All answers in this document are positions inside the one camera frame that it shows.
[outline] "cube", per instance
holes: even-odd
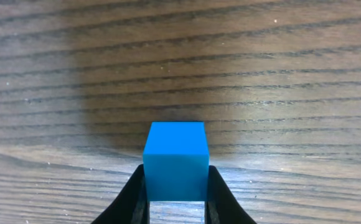
[[[153,122],[143,152],[149,201],[205,201],[209,149],[203,122]]]

